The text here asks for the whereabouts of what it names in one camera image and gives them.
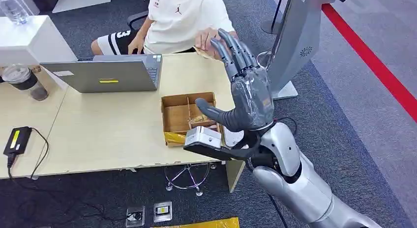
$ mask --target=white t-shirt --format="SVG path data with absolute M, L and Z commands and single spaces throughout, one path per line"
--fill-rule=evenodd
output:
M 155 22 L 145 38 L 145 54 L 188 50 L 206 28 L 234 31 L 223 0 L 150 0 L 148 17 Z

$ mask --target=charger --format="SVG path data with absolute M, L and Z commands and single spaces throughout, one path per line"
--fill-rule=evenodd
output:
M 13 165 L 17 155 L 23 154 L 25 152 L 31 132 L 32 129 L 27 126 L 13 128 L 12 132 L 10 133 L 9 140 L 7 141 L 6 147 L 3 151 L 3 154 L 8 157 L 8 168 Z

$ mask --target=logo on t-shirt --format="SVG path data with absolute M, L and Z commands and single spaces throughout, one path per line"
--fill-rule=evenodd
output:
M 181 4 L 179 3 L 179 4 L 177 4 L 177 10 L 176 10 L 176 12 L 175 13 L 179 13 L 179 14 L 181 14 L 182 15 L 182 13 L 179 11 L 179 7 L 181 6 Z
M 155 7 L 159 7 L 159 0 L 155 0 L 155 2 L 153 3 L 153 6 L 155 6 Z

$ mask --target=person's knee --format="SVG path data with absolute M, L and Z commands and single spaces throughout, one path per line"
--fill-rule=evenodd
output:
M 100 46 L 98 46 L 97 40 L 94 40 L 91 43 L 91 50 L 94 55 L 103 55 L 103 52 L 101 51 Z

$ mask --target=laptop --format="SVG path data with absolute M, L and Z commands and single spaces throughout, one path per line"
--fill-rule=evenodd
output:
M 111 55 L 40 65 L 80 93 L 100 93 L 157 90 L 161 64 L 162 55 Z

